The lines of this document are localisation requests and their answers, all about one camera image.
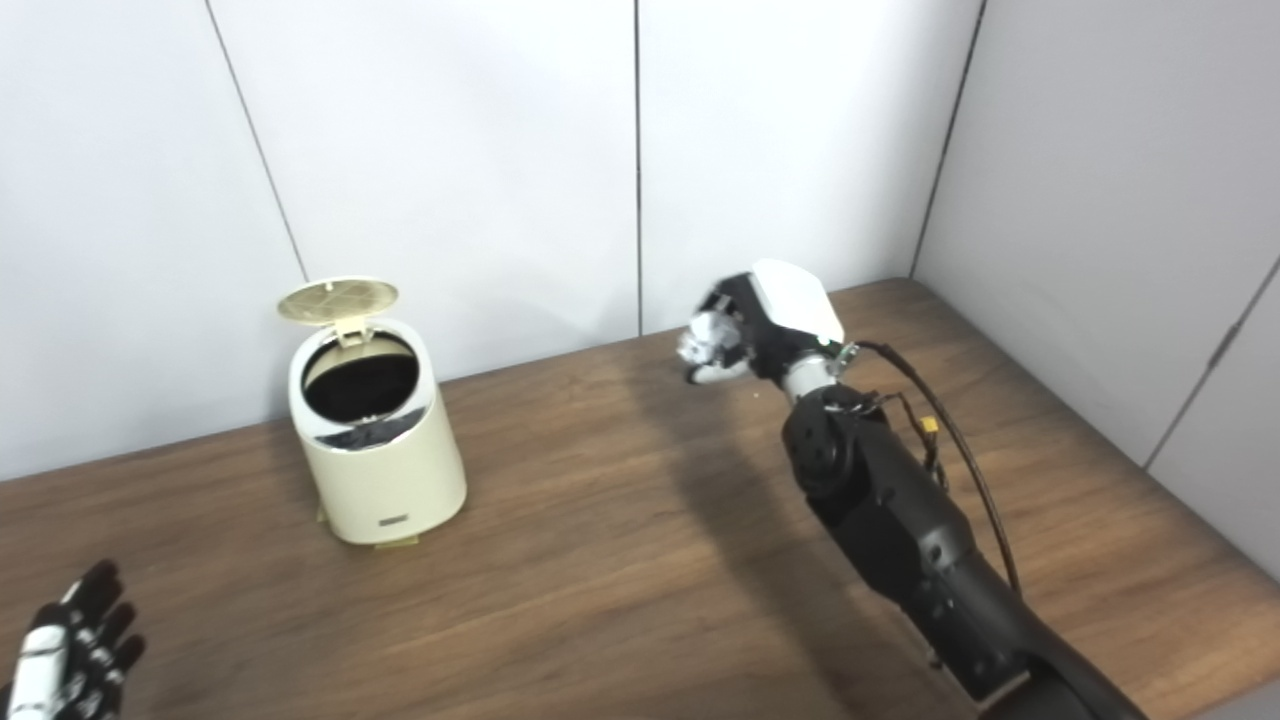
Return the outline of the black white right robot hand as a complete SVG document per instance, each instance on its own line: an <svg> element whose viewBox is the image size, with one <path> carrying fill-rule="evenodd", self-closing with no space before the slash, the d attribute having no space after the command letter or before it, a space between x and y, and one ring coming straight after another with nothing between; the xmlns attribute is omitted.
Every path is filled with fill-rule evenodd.
<svg viewBox="0 0 1280 720"><path fill-rule="evenodd" d="M845 332L820 281L774 259L717 281L678 338L691 386L754 375L791 404L836 383Z"/></svg>

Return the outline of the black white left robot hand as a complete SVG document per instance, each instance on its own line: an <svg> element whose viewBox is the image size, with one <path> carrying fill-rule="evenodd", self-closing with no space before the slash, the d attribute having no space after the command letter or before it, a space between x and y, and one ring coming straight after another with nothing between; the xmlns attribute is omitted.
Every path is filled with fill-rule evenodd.
<svg viewBox="0 0 1280 720"><path fill-rule="evenodd" d="M147 650L118 564L102 559L41 606L3 684L4 719L120 719L125 682Z"/></svg>

